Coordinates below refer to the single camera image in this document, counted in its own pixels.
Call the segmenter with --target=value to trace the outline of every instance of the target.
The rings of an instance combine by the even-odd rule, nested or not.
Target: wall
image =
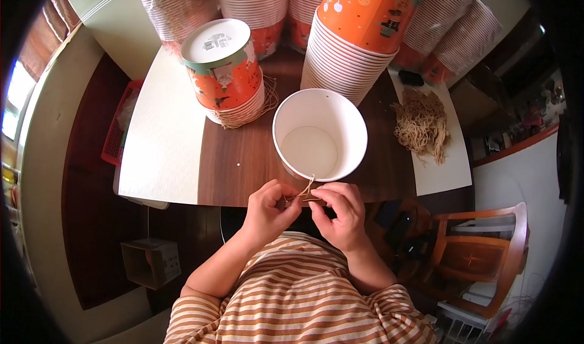
[[[107,54],[132,80],[144,79],[160,39],[140,0],[69,0]]]
[[[461,71],[457,76],[447,82],[450,87],[460,80],[466,73],[472,69],[482,58],[484,58],[502,39],[507,36],[513,27],[519,22],[522,16],[530,7],[528,0],[481,0],[485,3],[503,26],[503,30],[496,38],[495,43],[487,48],[486,51],[479,56],[470,66]]]
[[[80,26],[35,87],[19,145],[24,236],[48,311],[74,343],[126,330],[151,316],[145,288],[83,311],[75,293],[62,234],[61,186],[77,107],[103,49]]]
[[[539,293],[558,251],[566,206],[558,198],[557,138],[557,133],[553,134],[473,170],[477,211],[500,209],[519,202],[527,204],[530,230],[527,264],[523,274],[515,279],[507,304],[526,303],[519,297]]]

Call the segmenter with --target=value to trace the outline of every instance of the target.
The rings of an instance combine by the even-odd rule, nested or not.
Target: wooden table
[[[260,63],[277,79],[280,101],[299,90],[304,57],[281,48]],[[416,196],[411,152],[393,135],[398,101],[383,72],[359,106],[369,134],[361,165],[342,181],[365,202]],[[270,111],[238,129],[209,121],[184,66],[158,52],[136,103],[126,138],[119,194],[163,202],[244,207],[251,193],[278,178],[300,190],[307,181],[284,170],[272,139]]]
[[[304,56],[288,48],[260,63],[264,74],[277,80],[280,102],[300,89]],[[415,196],[411,153],[393,135],[397,102],[390,76],[383,72],[359,106],[369,136],[361,165],[341,179],[359,186],[364,202]],[[238,129],[224,130],[205,122],[199,169],[199,204],[246,206],[251,193],[278,178],[299,190],[306,180],[292,177],[282,166],[272,138],[272,110]]]

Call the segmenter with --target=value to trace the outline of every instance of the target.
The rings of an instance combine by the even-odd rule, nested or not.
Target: brown and white striped shirt
[[[221,307],[179,298],[165,343],[434,343],[404,286],[362,296],[342,253],[285,231],[246,264]]]

